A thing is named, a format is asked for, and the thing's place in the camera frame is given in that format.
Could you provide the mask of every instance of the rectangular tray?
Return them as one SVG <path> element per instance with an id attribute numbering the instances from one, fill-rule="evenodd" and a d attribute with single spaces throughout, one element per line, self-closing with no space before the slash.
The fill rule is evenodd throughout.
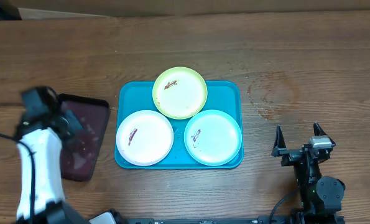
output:
<path id="1" fill-rule="evenodd" d="M 152 98 L 153 81 L 129 82 L 120 91 L 118 101 L 117 128 L 130 114 L 140 110 L 158 111 Z M 241 123 L 240 91 L 236 84 L 229 81 L 206 81 L 208 97 L 204 110 L 220 110 L 232 116 L 243 133 Z M 162 161 L 151 166 L 135 166 L 127 162 L 118 152 L 115 144 L 114 158 L 118 165 L 126 169 L 232 169 L 240 165 L 244 157 L 244 146 L 237 156 L 222 166 L 206 166 L 194 160 L 186 150 L 183 133 L 189 120 L 167 118 L 174 131 L 171 151 Z"/>

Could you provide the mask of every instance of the wood grain surface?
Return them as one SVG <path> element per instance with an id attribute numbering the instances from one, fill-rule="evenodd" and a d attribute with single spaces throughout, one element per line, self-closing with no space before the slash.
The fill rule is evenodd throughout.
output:
<path id="1" fill-rule="evenodd" d="M 239 87 L 239 167 L 124 170 L 114 161 L 121 87 L 176 66 Z M 84 217 L 109 208 L 128 218 L 268 215 L 295 187 L 293 169 L 270 156 L 275 127 L 296 148 L 318 121 L 337 143 L 320 170 L 346 184 L 340 215 L 370 223 L 370 11 L 0 22 L 0 132 L 14 132 L 19 93 L 37 85 L 110 103 L 93 178 L 63 182 Z M 1 223 L 15 220 L 20 163 L 14 143 L 0 139 Z M 277 212 L 298 206 L 294 198 Z"/>

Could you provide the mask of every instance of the plate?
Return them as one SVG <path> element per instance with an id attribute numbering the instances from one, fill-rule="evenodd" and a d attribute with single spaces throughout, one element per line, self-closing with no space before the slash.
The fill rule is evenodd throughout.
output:
<path id="1" fill-rule="evenodd" d="M 184 133 L 189 154 L 207 166 L 231 161 L 239 152 L 242 139 L 237 122 L 218 110 L 206 110 L 192 117 Z"/>
<path id="2" fill-rule="evenodd" d="M 116 145 L 120 155 L 137 166 L 160 162 L 170 152 L 173 130 L 162 114 L 142 110 L 129 115 L 120 124 Z"/>
<path id="3" fill-rule="evenodd" d="M 193 69 L 175 67 L 156 79 L 152 96 L 162 114 L 173 119 L 186 119 L 204 107 L 207 86 L 203 77 Z"/>

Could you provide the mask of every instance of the black cable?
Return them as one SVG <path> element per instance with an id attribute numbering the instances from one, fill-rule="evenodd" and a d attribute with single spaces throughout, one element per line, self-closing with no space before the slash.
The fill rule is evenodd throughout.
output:
<path id="1" fill-rule="evenodd" d="M 271 211 L 271 215 L 269 216 L 269 224 L 272 224 L 273 214 L 276 212 L 277 207 L 279 207 L 279 205 L 281 203 L 283 203 L 285 200 L 287 200 L 289 197 L 295 195 L 298 191 L 299 191 L 299 188 L 293 190 L 291 193 L 289 193 L 286 196 L 284 196 L 284 198 L 282 198 L 282 200 L 280 200 L 279 202 L 277 202 L 276 206 Z"/>
<path id="2" fill-rule="evenodd" d="M 30 160 L 31 160 L 31 189 L 30 189 L 30 218 L 29 218 L 29 223 L 33 224 L 34 223 L 34 205 L 35 205 L 35 162 L 34 162 L 34 156 L 33 152 L 31 151 L 30 147 L 26 145 L 22 141 L 16 141 L 13 137 L 7 136 L 5 134 L 0 134 L 1 138 L 12 140 L 18 144 L 21 144 L 27 149 L 27 152 L 30 155 Z"/>

